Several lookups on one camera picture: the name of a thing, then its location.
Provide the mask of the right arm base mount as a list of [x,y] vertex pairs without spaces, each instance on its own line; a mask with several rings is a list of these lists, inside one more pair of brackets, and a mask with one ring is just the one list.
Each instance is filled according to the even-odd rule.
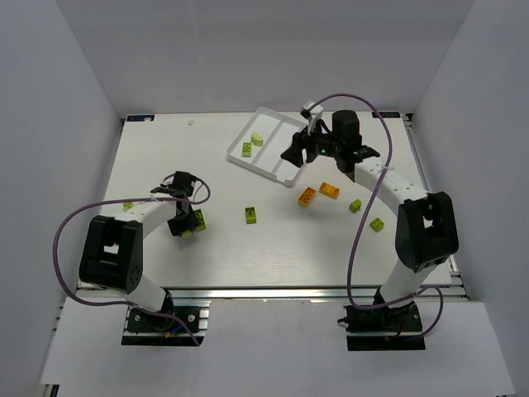
[[337,323],[346,330],[350,352],[424,351],[422,320],[415,303],[395,309],[359,310],[345,306]]

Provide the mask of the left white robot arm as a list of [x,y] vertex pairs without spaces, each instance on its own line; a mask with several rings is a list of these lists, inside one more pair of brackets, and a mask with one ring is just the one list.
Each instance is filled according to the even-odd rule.
[[174,237],[185,237],[197,229],[200,221],[189,203],[197,181],[196,176],[177,171],[170,183],[151,191],[168,201],[151,199],[116,217],[94,217],[83,248],[80,280],[111,289],[136,307],[171,313],[169,292],[144,275],[144,240],[163,224]]

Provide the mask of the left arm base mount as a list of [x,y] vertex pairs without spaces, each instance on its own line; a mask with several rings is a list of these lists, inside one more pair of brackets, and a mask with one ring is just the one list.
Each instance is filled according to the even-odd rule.
[[197,347],[190,336],[201,345],[206,336],[208,308],[189,303],[164,302],[165,313],[179,318],[188,328],[172,318],[160,318],[143,313],[137,308],[129,309],[124,323],[123,346],[130,347]]

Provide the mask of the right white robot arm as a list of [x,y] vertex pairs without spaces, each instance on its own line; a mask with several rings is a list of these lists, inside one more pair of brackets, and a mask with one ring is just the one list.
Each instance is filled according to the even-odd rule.
[[308,125],[293,135],[282,159],[298,168],[320,155],[334,159],[342,174],[371,192],[366,213],[379,199],[397,218],[394,246],[398,260],[373,304],[362,305],[360,310],[400,309],[410,304],[426,290],[427,276],[459,249],[450,196],[417,187],[392,168],[389,156],[382,157],[365,145],[356,112],[334,112],[330,126],[322,120],[320,107],[310,106],[300,113]]

